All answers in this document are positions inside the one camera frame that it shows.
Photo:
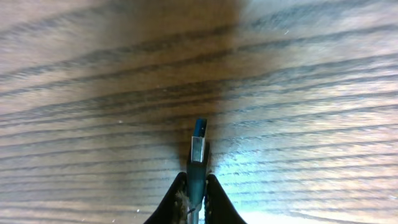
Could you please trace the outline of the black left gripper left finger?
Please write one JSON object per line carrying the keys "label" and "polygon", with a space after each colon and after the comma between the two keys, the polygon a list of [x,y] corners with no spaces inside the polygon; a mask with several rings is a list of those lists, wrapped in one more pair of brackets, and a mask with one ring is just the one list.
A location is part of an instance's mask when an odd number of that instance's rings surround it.
{"label": "black left gripper left finger", "polygon": [[144,224],[171,224],[178,223],[182,215],[182,199],[178,199],[177,194],[185,191],[187,174],[180,172],[172,182],[162,201],[144,222]]}

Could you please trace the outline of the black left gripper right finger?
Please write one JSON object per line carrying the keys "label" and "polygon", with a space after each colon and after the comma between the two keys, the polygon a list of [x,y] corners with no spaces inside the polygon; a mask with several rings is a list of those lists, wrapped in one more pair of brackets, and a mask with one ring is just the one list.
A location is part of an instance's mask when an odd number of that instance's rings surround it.
{"label": "black left gripper right finger", "polygon": [[234,208],[215,175],[206,178],[205,223],[246,224]]}

